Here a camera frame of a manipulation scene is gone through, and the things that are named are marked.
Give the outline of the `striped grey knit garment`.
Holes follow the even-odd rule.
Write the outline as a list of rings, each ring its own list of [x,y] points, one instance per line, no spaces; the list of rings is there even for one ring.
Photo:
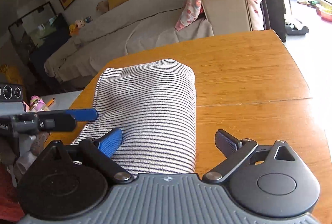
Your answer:
[[[172,59],[108,68],[99,77],[93,108],[74,144],[120,128],[112,160],[133,175],[193,173],[196,163],[196,89],[192,69]]]

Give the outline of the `small stuffed toys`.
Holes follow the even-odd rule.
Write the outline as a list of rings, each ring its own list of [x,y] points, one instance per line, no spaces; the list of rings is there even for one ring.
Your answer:
[[[76,20],[73,24],[69,26],[69,34],[70,36],[79,35],[79,30],[83,28],[87,23],[92,21],[91,16],[88,16],[84,19]]]

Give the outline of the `glass fish tank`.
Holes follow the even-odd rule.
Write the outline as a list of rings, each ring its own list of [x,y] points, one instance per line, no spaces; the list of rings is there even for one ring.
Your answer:
[[[43,3],[8,26],[13,46],[24,64],[42,46],[50,50],[50,42],[69,36],[69,25],[62,13],[56,13],[51,2]]]

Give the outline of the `beige covered sofa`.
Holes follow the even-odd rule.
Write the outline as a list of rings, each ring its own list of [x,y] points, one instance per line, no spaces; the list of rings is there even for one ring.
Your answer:
[[[196,38],[251,31],[247,0],[204,0],[204,13],[177,31],[186,0],[128,0],[79,30],[44,63],[59,82],[95,76],[112,59]]]

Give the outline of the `red bowl on sill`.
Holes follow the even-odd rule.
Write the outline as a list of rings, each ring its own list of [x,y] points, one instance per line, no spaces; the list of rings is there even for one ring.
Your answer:
[[[321,19],[328,21],[328,22],[332,22],[332,13],[331,10],[323,7],[320,4],[316,4],[316,14],[321,17]]]

